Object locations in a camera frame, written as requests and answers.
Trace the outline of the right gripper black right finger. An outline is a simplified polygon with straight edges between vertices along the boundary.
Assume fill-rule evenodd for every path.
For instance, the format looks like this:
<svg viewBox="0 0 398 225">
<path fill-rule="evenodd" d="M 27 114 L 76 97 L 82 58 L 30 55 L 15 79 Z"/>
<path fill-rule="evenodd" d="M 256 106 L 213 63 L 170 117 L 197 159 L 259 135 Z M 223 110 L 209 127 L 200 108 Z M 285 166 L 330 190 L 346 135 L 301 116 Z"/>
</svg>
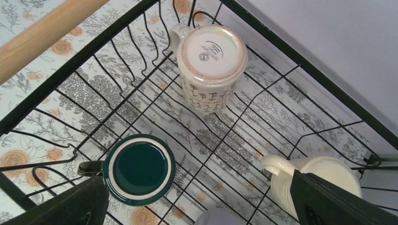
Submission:
<svg viewBox="0 0 398 225">
<path fill-rule="evenodd" d="M 313 173 L 294 171 L 290 194 L 302 225 L 396 225 L 398 217 Z"/>
</svg>

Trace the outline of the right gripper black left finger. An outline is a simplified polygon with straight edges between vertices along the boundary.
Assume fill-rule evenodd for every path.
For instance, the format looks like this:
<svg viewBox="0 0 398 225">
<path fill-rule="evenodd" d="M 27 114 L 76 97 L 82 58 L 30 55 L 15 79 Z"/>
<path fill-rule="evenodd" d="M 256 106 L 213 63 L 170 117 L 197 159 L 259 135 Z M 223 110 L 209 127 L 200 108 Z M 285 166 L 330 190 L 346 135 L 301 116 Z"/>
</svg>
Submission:
<svg viewBox="0 0 398 225">
<path fill-rule="evenodd" d="M 4 224 L 102 225 L 108 199 L 102 177 L 93 176 Z"/>
</svg>

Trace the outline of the dark green mug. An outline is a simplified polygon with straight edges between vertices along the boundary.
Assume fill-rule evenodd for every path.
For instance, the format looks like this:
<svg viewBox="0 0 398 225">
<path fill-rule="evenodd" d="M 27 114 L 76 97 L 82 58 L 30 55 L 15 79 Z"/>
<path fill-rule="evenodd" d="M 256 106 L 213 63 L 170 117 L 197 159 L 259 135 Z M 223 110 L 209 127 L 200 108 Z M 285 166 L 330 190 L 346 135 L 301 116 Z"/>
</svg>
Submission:
<svg viewBox="0 0 398 225">
<path fill-rule="evenodd" d="M 176 175 L 170 147 L 149 134 L 134 134 L 118 141 L 105 160 L 82 162 L 80 176 L 102 176 L 110 194 L 129 206 L 145 206 L 161 199 Z"/>
</svg>

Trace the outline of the lilac plastic cup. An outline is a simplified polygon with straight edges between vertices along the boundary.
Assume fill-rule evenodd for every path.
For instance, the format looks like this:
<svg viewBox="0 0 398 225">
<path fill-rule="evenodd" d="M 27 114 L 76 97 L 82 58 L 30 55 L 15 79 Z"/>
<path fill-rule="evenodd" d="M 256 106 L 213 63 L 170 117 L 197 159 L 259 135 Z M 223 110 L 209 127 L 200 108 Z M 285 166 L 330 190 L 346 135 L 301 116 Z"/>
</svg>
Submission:
<svg viewBox="0 0 398 225">
<path fill-rule="evenodd" d="M 246 223 L 224 208 L 211 208 L 203 212 L 194 225 L 245 225 Z"/>
</svg>

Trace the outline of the white patterned mug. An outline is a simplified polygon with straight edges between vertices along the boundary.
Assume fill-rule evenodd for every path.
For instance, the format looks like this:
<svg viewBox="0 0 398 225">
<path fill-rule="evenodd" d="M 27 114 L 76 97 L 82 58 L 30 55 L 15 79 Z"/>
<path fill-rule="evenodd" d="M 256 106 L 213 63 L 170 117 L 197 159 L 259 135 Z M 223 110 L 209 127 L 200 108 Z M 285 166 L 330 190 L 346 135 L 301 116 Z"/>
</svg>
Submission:
<svg viewBox="0 0 398 225">
<path fill-rule="evenodd" d="M 189 105 L 203 113 L 225 108 L 248 63 L 244 41 L 224 26 L 179 23 L 170 30 L 170 47 Z"/>
</svg>

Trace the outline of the floral table mat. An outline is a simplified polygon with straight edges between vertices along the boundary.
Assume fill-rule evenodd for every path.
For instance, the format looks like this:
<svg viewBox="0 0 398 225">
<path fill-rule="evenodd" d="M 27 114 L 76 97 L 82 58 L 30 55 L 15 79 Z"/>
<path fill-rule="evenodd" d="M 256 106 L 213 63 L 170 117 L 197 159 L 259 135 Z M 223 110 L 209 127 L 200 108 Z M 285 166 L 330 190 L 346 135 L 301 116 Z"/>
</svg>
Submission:
<svg viewBox="0 0 398 225">
<path fill-rule="evenodd" d="M 41 84 L 46 92 L 32 112 L 0 138 L 0 220 L 85 181 L 81 162 L 103 160 L 132 134 L 162 139 L 176 157 L 176 176 L 164 197 L 145 207 L 110 197 L 107 225 L 191 225 L 206 209 L 226 208 L 250 225 L 296 225 L 271 195 L 266 154 L 287 159 L 333 156 L 361 177 L 381 161 L 368 142 L 293 80 L 306 68 L 294 56 L 280 70 L 253 44 L 249 62 L 228 105 L 219 112 L 194 112 L 169 46 L 176 22 L 192 27 L 226 25 L 231 13 L 257 34 L 262 24 L 236 1 L 218 0 L 205 9 L 196 0 L 146 0 L 127 9 L 96 41 L 58 72 L 66 79 Z"/>
</svg>

